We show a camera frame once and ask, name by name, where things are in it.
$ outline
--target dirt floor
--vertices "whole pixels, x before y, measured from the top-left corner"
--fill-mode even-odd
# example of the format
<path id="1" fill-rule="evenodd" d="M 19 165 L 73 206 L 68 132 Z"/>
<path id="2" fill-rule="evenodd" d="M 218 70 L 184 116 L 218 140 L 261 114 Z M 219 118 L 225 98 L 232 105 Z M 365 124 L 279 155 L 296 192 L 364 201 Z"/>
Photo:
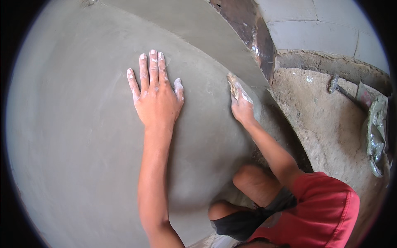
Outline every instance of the dirt floor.
<path id="1" fill-rule="evenodd" d="M 361 126 L 366 113 L 340 92 L 329 94 L 332 76 L 302 69 L 280 68 L 272 94 L 295 130 L 314 171 L 323 171 L 350 185 L 360 197 L 360 212 L 346 247 L 354 247 L 372 222 L 385 183 L 375 177 L 361 148 Z M 352 95 L 357 85 L 338 84 Z"/>

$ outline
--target cement plaster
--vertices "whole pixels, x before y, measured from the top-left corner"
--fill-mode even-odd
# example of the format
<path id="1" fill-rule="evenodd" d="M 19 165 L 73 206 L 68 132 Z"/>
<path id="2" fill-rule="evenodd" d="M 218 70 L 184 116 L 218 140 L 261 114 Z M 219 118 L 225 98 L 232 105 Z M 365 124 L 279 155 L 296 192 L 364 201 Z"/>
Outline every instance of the cement plaster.
<path id="1" fill-rule="evenodd" d="M 86 3 L 51 1 L 14 68 L 6 141 L 26 211 L 52 247 L 148 247 L 136 203 L 143 125 L 125 71 L 138 74 L 139 54 L 155 48 L 170 81 L 180 77 L 185 88 L 169 160 L 170 219 L 193 244 L 212 233 L 208 204 L 253 149 L 231 114 L 228 69 L 151 22 Z M 258 97 L 243 87 L 259 118 Z"/>

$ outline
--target finger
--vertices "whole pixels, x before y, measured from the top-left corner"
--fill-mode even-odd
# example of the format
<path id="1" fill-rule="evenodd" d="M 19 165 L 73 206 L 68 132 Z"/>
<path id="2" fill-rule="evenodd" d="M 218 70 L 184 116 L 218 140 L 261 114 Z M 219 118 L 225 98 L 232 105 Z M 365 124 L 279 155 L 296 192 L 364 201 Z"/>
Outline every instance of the finger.
<path id="1" fill-rule="evenodd" d="M 180 78 L 177 78 L 174 82 L 174 92 L 179 102 L 183 102 L 185 100 L 183 97 L 183 86 Z"/>
<path id="2" fill-rule="evenodd" d="M 155 49 L 150 50 L 149 59 L 149 87 L 158 87 L 158 63 L 157 51 Z"/>
<path id="3" fill-rule="evenodd" d="M 149 88 L 149 74 L 146 54 L 139 55 L 139 77 L 141 78 L 141 90 Z"/>
<path id="4" fill-rule="evenodd" d="M 232 93 L 230 93 L 230 98 L 231 98 L 231 104 L 232 105 L 238 105 L 239 102 L 237 101 L 237 99 L 234 97 L 234 95 Z"/>
<path id="5" fill-rule="evenodd" d="M 158 80 L 160 82 L 160 86 L 170 85 L 170 82 L 168 81 L 167 67 L 166 67 L 166 61 L 164 59 L 164 54 L 162 52 L 159 52 L 157 54 L 157 58 L 158 58 Z"/>
<path id="6" fill-rule="evenodd" d="M 135 102 L 136 100 L 138 100 L 141 92 L 139 91 L 139 87 L 138 87 L 137 80 L 135 79 L 134 71 L 131 68 L 129 68 L 127 70 L 127 79 L 128 79 L 129 87 L 131 88 L 132 95 L 134 97 L 134 102 Z"/>

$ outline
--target white wall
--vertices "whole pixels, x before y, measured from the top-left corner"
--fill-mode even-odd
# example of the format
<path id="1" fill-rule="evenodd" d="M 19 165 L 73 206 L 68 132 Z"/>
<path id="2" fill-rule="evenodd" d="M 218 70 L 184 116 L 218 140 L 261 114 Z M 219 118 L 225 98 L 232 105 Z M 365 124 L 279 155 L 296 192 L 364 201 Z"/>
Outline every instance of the white wall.
<path id="1" fill-rule="evenodd" d="M 354 57 L 389 74 L 380 41 L 353 0 L 255 0 L 274 45 Z"/>

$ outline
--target wet plaster surface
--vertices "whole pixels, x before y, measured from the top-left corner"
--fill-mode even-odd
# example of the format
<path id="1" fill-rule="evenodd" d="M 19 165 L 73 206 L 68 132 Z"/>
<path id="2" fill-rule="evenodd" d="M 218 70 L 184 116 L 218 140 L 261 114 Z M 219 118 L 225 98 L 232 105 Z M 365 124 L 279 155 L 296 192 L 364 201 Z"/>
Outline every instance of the wet plaster surface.
<path id="1" fill-rule="evenodd" d="M 12 174 L 52 247 L 148 247 L 137 211 L 143 125 L 126 79 L 155 48 L 185 104 L 169 159 L 170 220 L 185 245 L 210 235 L 208 205 L 251 157 L 228 70 L 167 30 L 113 6 L 52 1 L 18 57 L 7 102 Z M 246 85 L 260 117 L 259 99 Z"/>
<path id="2" fill-rule="evenodd" d="M 366 114 L 340 92 L 328 93 L 332 76 L 297 68 L 274 73 L 273 96 L 294 128 L 314 171 L 351 186 L 360 197 L 358 219 L 346 247 L 355 247 L 372 224 L 386 184 L 375 177 L 361 147 Z M 355 96 L 357 85 L 339 78 Z"/>

